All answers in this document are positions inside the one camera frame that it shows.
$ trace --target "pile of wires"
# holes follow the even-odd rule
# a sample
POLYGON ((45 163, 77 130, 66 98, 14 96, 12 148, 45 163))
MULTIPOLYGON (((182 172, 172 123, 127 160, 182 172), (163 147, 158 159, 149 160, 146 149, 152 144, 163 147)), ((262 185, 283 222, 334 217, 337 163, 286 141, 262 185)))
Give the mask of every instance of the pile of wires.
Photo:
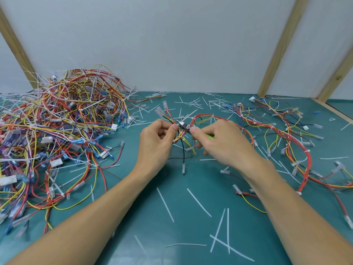
POLYGON ((117 163, 124 142, 117 146, 116 158, 114 148, 103 144, 104 138, 117 131, 118 124, 124 128, 135 120, 128 107, 141 108, 140 102, 165 96, 137 99, 138 95, 110 72, 76 69, 61 79, 42 78, 29 93, 1 96, 0 224, 11 219, 3 235, 24 222, 28 227, 27 221, 39 210, 46 210, 44 232, 52 229, 51 209, 66 210, 87 199, 91 193, 68 208, 59 206, 90 177, 95 179, 94 188, 99 172, 107 191, 103 170, 117 163), (114 163, 100 165, 108 156, 114 163), (70 161, 72 165, 63 166, 70 161), (64 184, 68 187, 58 186, 59 169, 75 165, 84 165, 85 171, 64 184), (24 214, 28 207, 35 211, 24 214))
MULTIPOLYGON (((259 135, 253 136, 249 132, 249 130, 245 129, 245 127, 241 127, 240 125, 236 124, 242 130, 242 132, 244 132, 245 135, 249 136, 249 139, 250 139, 253 147, 257 147, 258 150, 263 154, 263 156, 265 158, 267 158, 267 159, 271 158, 271 153, 273 153, 276 150, 276 148, 279 147, 280 141, 282 139, 284 141, 286 141, 285 147, 283 149, 281 149, 281 154, 286 155, 288 157, 288 159, 290 160, 291 165, 293 167, 293 172, 290 173, 289 171, 287 171, 288 174, 290 174, 292 176, 292 178, 300 184, 300 186, 296 190, 296 192, 299 195, 301 195, 304 187, 308 183, 308 180, 312 180, 315 183, 318 183, 320 185, 327 187, 333 193, 333 195, 336 197, 349 227, 351 229, 353 229, 353 224, 350 220, 348 212, 347 212, 346 208, 344 207, 341 199, 337 196, 337 194, 334 191, 336 189, 351 189, 351 188, 353 188, 353 183, 348 182, 345 185, 335 185, 335 184, 328 184, 325 181, 326 178, 332 176, 334 173, 336 173, 338 171, 342 171, 342 172, 344 171, 351 178, 353 178, 353 176, 346 170, 346 168, 342 164, 339 164, 339 163, 337 164, 337 167, 335 169, 333 169, 333 171, 325 177, 320 175, 319 173, 311 170, 312 158, 310 155, 310 150, 307 149, 304 145, 311 145, 311 146, 315 146, 315 145, 310 139, 306 138, 306 136, 315 137, 317 139, 323 139, 323 137, 311 134, 311 133, 307 132, 306 129, 301 129, 298 127, 298 126, 303 126, 303 127, 306 126, 305 124, 302 124, 300 122, 300 120, 302 119, 303 113, 299 111, 299 108, 288 107, 288 108, 284 108, 284 109, 279 109, 280 103, 278 101, 270 100, 267 103, 267 101, 266 101, 267 98, 268 97, 265 97, 265 98, 256 98, 254 96, 251 97, 249 100, 256 105, 254 107, 248 107, 248 106, 244 105, 244 100, 240 103, 237 103, 236 105, 233 103, 226 104, 223 102, 223 107, 226 108, 229 112, 234 113, 239 118, 244 120, 247 123, 247 126, 245 126, 245 127, 255 127, 255 128, 259 128, 260 130, 262 130, 262 128, 267 129, 266 132, 262 134, 262 135, 264 135, 264 139, 265 139, 266 146, 267 146, 266 152, 264 153, 258 147, 258 143, 255 139, 259 135), (276 105, 277 105, 276 108, 271 106, 271 103, 274 103, 274 102, 276 102, 276 105), (269 120, 267 120, 264 117, 264 115, 262 115, 262 116, 261 115, 254 115, 253 111, 255 111, 257 108, 263 108, 266 111, 271 111, 273 113, 272 116, 278 117, 279 119, 281 119, 284 122, 284 124, 286 126, 285 130, 280 130, 280 129, 276 128, 276 124, 271 123, 269 120), (295 119, 295 123, 289 122, 287 120, 286 116, 288 116, 288 115, 292 119, 295 119), (267 141, 267 135, 269 134, 268 133, 269 131, 271 131, 271 134, 276 135, 275 140, 271 144, 269 144, 267 141), (307 141, 305 141, 305 142, 300 141, 295 136, 299 137, 301 140, 304 138, 307 141), (299 149, 301 149, 305 153, 306 158, 304 160, 298 160, 296 158, 296 156, 294 155, 293 147, 298 147, 299 149), (298 181, 294 177, 298 172, 302 174, 302 181, 301 182, 298 181)), ((162 109, 160 107, 158 107, 156 112, 159 116, 169 120, 171 123, 177 123, 175 121, 175 119, 178 119, 178 118, 173 118, 173 116, 171 115, 168 108, 166 108, 165 112, 163 112, 162 109)), ((218 117, 218 116, 210 115, 210 114, 197 114, 194 117, 191 117, 191 121, 190 121, 189 126, 202 124, 208 120, 212 121, 212 119, 214 119, 214 118, 215 119, 223 119, 226 121, 228 120, 228 119, 224 119, 222 117, 218 117)), ((317 127, 317 128, 322 128, 322 126, 317 125, 317 124, 310 124, 310 125, 317 127)), ((179 139, 181 139, 182 142, 183 141, 187 142, 187 140, 184 138, 185 135, 186 135, 185 130, 179 129, 174 142, 177 142, 179 139)), ((241 195, 244 198, 244 200, 253 208, 257 209, 258 211, 260 211, 262 213, 266 213, 265 211, 260 210, 260 209, 256 208, 255 206, 253 206, 252 204, 250 204, 244 197, 246 195, 252 196, 252 197, 257 197, 256 195, 250 194, 247 192, 242 192, 242 191, 240 191, 240 189, 238 189, 238 187, 236 187, 236 194, 241 195)))

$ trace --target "workbench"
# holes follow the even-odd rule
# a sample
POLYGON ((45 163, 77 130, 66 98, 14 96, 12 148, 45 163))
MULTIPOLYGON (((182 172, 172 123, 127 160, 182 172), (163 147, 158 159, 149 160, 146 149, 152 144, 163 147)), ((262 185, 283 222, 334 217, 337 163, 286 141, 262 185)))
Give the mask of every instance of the workbench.
MULTIPOLYGON (((178 117, 179 114, 187 115, 197 109, 197 113, 209 113, 223 118, 230 117, 235 123, 246 126, 246 122, 229 112, 223 112, 224 109, 218 106, 210 108, 208 101, 225 99, 233 103, 244 100, 244 104, 253 106, 249 102, 251 95, 243 94, 222 94, 220 96, 211 96, 205 93, 168 93, 166 97, 146 101, 146 111, 138 109, 130 110, 135 112, 135 116, 139 116, 139 120, 152 122, 158 119, 158 115, 153 109, 159 105, 163 109, 162 101, 166 100, 168 108, 173 116, 178 117), (180 102, 192 102, 200 98, 198 104, 201 108, 193 105, 186 105, 180 102)), ((311 138, 315 143, 315 147, 310 147, 312 156, 312 169, 322 175, 328 175, 335 167, 334 160, 320 160, 319 158, 333 158, 341 156, 349 156, 348 159, 342 159, 341 162, 346 165, 348 171, 353 171, 353 155, 352 155, 352 139, 351 134, 353 126, 350 125, 340 131, 347 122, 333 112, 327 110, 315 101, 308 98, 286 99, 291 107, 299 107, 304 113, 302 123, 322 125, 322 129, 309 126, 309 132, 324 137, 324 140, 311 138)), ((280 101, 280 108, 288 107, 284 102, 280 101)), ((277 117, 272 117, 270 111, 262 108, 256 111, 260 116, 266 113, 267 119, 277 124, 277 128, 284 130, 283 121, 277 117)), ((120 178, 126 177, 133 169, 137 160, 139 133, 147 125, 131 125, 129 128, 119 127, 115 134, 110 135, 101 141, 104 145, 114 147, 120 145, 121 141, 125 142, 122 150, 121 158, 118 161, 120 166, 112 167, 107 171, 115 174, 120 178)), ((247 129, 256 135, 263 133, 255 127, 247 127, 247 129)), ((274 135, 268 135, 269 142, 274 141, 274 135)), ((264 136, 256 138, 259 147, 265 147, 264 136)), ((298 159, 304 159, 304 152, 298 147, 293 147, 298 159)), ((217 161, 200 161, 200 159, 210 159, 211 156, 204 156, 203 149, 195 149, 196 155, 192 151, 186 151, 185 159, 186 172, 182 174, 182 159, 171 159, 167 161, 164 168, 158 175, 147 185, 147 187, 138 196, 131 209, 122 220, 117 228, 114 237, 109 240, 97 264, 165 264, 165 265, 194 265, 194 264, 291 264, 281 242, 267 216, 250 207, 241 196, 236 195, 233 184, 236 184, 241 190, 249 192, 249 185, 243 180, 237 178, 242 176, 234 169, 228 169, 231 174, 221 174, 220 170, 225 169, 225 165, 217 161), (164 198, 166 205, 173 217, 172 221, 166 207, 157 191, 159 189, 164 198), (202 206, 207 210, 211 217, 197 204, 196 200, 187 190, 189 189, 202 206), (229 245, 236 251, 254 260, 246 259, 231 250, 228 254, 228 247, 216 241, 212 253, 214 239, 210 235, 215 236, 217 228, 225 210, 222 225, 219 229, 217 238, 227 243, 227 209, 229 209, 229 245), (168 245, 176 243, 193 243, 203 244, 207 246, 194 245, 176 245, 166 248, 168 245)), ((119 150, 113 150, 112 154, 117 157, 119 150)), ((182 158, 183 150, 173 146, 170 157, 182 158)), ((277 149, 272 157, 280 160, 288 170, 292 171, 289 159, 280 154, 277 149)), ((108 159, 104 164, 113 163, 113 159, 108 159)), ((284 170, 274 163, 276 169, 284 170)), ((70 173, 72 167, 61 169, 57 177, 58 183, 64 183, 70 178, 77 176, 84 170, 78 170, 70 173)), ((293 187, 299 187, 299 184, 289 176, 280 172, 280 175, 293 187)), ((116 185, 120 180, 112 174, 105 173, 108 189, 116 185)), ((296 176, 301 182, 302 175, 296 176)), ((349 178, 344 177, 341 173, 337 173, 328 179, 329 183, 346 183, 349 178)), ((64 208, 73 205, 87 196, 91 190, 91 184, 94 184, 94 177, 91 177, 85 185, 76 192, 71 194, 70 200, 64 200, 58 207, 64 208)), ((345 204, 347 211, 353 216, 353 199, 352 191, 336 191, 345 204)), ((98 199, 104 194, 104 183, 101 176, 98 176, 97 183, 94 188, 94 197, 98 199)), ((337 229, 348 241, 353 243, 353 230, 351 230, 343 217, 342 211, 335 197, 330 191, 315 182, 309 181, 302 192, 302 198, 306 200, 322 217, 324 217, 335 229, 337 229)), ((248 200, 258 207, 264 209, 261 202, 253 197, 248 200)), ((57 226, 59 223, 76 213, 86 205, 92 202, 91 197, 84 200, 72 209, 58 211, 52 210, 50 223, 57 226)), ((26 209, 25 214, 31 212, 32 209, 26 209)), ((29 230, 26 236, 14 239, 14 234, 19 227, 6 236, 0 244, 0 264, 4 264, 22 249, 36 241, 43 235, 44 228, 44 211, 35 214, 29 223, 29 230)), ((0 232, 3 233, 6 225, 0 225, 0 232)))

